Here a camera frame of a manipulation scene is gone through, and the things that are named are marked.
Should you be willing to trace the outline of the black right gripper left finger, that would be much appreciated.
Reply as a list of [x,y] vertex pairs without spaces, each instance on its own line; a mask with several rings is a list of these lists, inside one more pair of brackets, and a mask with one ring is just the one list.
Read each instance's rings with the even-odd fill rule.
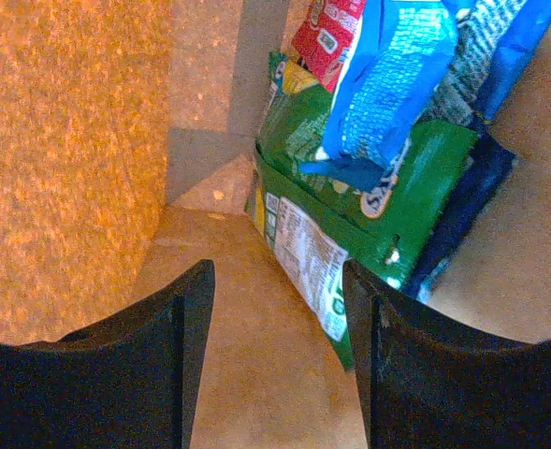
[[0,448],[186,448],[215,268],[57,341],[0,343]]

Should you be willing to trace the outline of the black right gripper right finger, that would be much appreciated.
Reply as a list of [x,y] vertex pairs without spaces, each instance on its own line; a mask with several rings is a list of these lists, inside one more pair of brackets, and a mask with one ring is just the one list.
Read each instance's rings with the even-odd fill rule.
[[467,326],[355,260],[342,287],[371,448],[551,448],[551,339]]

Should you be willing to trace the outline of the green small snack packet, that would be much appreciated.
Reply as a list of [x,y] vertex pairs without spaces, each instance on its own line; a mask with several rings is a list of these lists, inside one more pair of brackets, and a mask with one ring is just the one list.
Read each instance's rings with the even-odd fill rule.
[[433,120],[380,183],[363,192],[299,166],[314,160],[331,94],[286,54],[268,58],[269,101],[255,142],[247,210],[285,274],[316,315],[341,365],[354,365],[342,266],[354,259],[395,288],[409,280],[464,172],[477,136]]

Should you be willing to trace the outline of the brown paper bag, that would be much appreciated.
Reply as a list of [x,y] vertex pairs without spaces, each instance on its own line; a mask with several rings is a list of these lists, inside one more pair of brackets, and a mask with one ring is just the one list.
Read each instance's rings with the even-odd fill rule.
[[[166,1],[0,1],[0,341],[56,340],[214,254],[192,445],[361,448],[353,377],[252,227],[163,209]],[[438,306],[551,335],[551,29],[495,129],[527,157]]]

